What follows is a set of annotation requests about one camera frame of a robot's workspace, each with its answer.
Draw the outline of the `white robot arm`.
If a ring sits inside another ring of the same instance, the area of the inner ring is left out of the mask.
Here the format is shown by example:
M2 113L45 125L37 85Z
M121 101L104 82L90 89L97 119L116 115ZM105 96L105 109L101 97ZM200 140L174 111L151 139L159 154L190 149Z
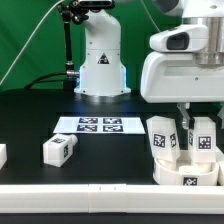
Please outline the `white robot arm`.
M121 26L105 12L112 0L79 0L89 11L85 22L86 57L74 92L99 101L130 91L120 61ZM164 14L182 23L150 37L153 50L144 61L140 93L149 103L175 103L183 127L196 120L187 110L193 102L221 102L224 127L224 0L152 0Z

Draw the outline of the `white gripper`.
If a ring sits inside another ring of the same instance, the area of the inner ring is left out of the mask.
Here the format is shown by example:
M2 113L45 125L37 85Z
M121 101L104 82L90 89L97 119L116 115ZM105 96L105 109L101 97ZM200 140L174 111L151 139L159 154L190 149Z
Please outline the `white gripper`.
M149 103L178 103L182 127L193 129L190 102L224 101L224 66L199 66L191 53L152 52L143 65L140 92ZM224 129L224 103L217 116Z

